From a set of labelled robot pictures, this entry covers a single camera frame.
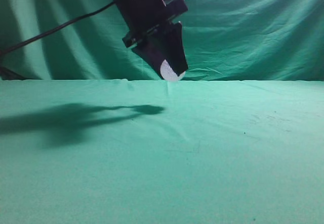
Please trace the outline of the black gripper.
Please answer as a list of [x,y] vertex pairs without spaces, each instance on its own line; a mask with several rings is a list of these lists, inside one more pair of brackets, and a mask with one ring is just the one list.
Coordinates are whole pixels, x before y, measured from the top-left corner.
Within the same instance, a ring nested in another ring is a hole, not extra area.
[[161,25],[188,11],[184,0],[113,0],[126,22],[129,32],[124,36],[126,47],[143,59],[157,75],[166,59],[173,72],[181,75],[188,69],[185,57],[181,22],[169,24],[163,40],[149,35]]

